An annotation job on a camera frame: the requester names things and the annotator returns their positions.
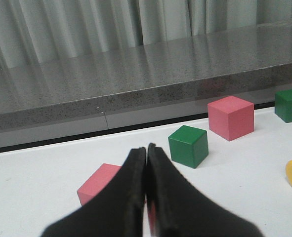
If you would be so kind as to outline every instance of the curtain fold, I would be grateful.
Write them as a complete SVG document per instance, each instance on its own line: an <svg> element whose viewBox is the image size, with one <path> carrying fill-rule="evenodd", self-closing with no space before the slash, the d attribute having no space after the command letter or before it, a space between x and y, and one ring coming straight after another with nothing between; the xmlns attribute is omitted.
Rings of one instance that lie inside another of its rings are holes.
<svg viewBox="0 0 292 237"><path fill-rule="evenodd" d="M0 0L0 69L292 18L292 0Z"/></svg>

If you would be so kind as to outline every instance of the pink cube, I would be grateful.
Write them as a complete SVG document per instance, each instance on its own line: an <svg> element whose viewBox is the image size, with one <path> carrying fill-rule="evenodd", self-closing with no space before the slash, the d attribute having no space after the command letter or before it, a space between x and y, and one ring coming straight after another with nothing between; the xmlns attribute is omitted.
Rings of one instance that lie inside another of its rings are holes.
<svg viewBox="0 0 292 237"><path fill-rule="evenodd" d="M121 166L102 164L92 176L78 189L78 197L83 206L94 198L116 175Z"/></svg>
<svg viewBox="0 0 292 237"><path fill-rule="evenodd" d="M228 141L254 131L254 104L228 96L208 104L209 128Z"/></svg>

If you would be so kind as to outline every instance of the curtain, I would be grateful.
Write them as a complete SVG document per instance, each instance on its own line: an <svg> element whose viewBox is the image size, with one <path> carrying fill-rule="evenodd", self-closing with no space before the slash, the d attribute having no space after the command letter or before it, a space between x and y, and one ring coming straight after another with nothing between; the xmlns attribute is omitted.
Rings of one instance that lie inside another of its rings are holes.
<svg viewBox="0 0 292 237"><path fill-rule="evenodd" d="M292 18L292 0L0 0L0 69Z"/></svg>

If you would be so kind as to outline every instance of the wooden block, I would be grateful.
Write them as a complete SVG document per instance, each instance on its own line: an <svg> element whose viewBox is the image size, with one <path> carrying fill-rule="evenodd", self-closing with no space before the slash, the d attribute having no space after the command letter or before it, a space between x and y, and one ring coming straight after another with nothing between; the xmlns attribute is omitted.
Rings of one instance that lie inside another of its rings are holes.
<svg viewBox="0 0 292 237"><path fill-rule="evenodd" d="M276 92L275 114L284 122L292 122L292 89Z"/></svg>
<svg viewBox="0 0 292 237"><path fill-rule="evenodd" d="M228 96L208 104L209 128L228 141L254 131L254 104Z"/></svg>
<svg viewBox="0 0 292 237"><path fill-rule="evenodd" d="M206 130L181 126L169 136L171 159L196 168L209 154Z"/></svg>
<svg viewBox="0 0 292 237"><path fill-rule="evenodd" d="M78 189L78 197L83 206L94 198L116 175L121 166L102 164L92 176Z"/></svg>

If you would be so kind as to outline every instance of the gray ledge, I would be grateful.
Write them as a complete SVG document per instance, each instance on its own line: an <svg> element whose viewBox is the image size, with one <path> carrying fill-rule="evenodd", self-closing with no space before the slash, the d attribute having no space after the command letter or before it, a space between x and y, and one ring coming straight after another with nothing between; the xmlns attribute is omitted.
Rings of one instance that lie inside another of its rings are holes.
<svg viewBox="0 0 292 237"><path fill-rule="evenodd" d="M0 71L0 133L103 123L46 137L76 135L204 113L229 94L265 103L290 86L292 19Z"/></svg>

